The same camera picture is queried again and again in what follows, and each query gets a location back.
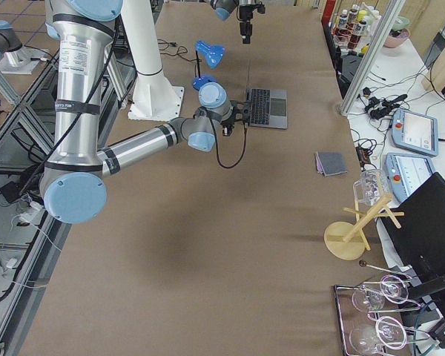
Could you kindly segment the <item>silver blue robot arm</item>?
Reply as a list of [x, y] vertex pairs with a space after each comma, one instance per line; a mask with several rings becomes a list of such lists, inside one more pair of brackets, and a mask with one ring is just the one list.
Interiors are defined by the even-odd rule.
[[260, 14], [266, 12], [266, 6], [262, 1], [243, 0], [210, 0], [206, 1], [216, 13], [217, 17], [223, 21], [228, 19], [232, 13], [236, 13], [240, 25], [240, 35], [243, 44], [251, 43], [252, 23], [254, 11]]
[[[181, 141], [209, 152], [217, 128], [229, 135], [248, 122], [245, 102], [214, 82], [199, 90], [191, 118], [179, 116], [184, 90], [165, 77], [149, 1], [47, 1], [47, 31], [60, 42], [55, 145], [44, 161], [39, 189], [47, 212], [63, 223], [93, 219], [104, 208], [103, 178]], [[112, 45], [123, 27], [136, 69], [129, 113], [158, 125], [114, 145], [98, 146], [101, 81], [110, 71]]]

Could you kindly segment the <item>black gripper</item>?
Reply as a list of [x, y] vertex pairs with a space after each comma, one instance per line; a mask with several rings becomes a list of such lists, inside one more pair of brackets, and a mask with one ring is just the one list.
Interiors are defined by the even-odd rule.
[[252, 23], [250, 21], [253, 19], [254, 11], [264, 14], [266, 12], [266, 6], [262, 1], [239, 0], [237, 19], [240, 21], [240, 35], [245, 45], [251, 43]]
[[235, 122], [248, 124], [251, 117], [251, 102], [231, 100], [231, 112], [227, 118], [222, 121], [223, 128], [233, 128]]

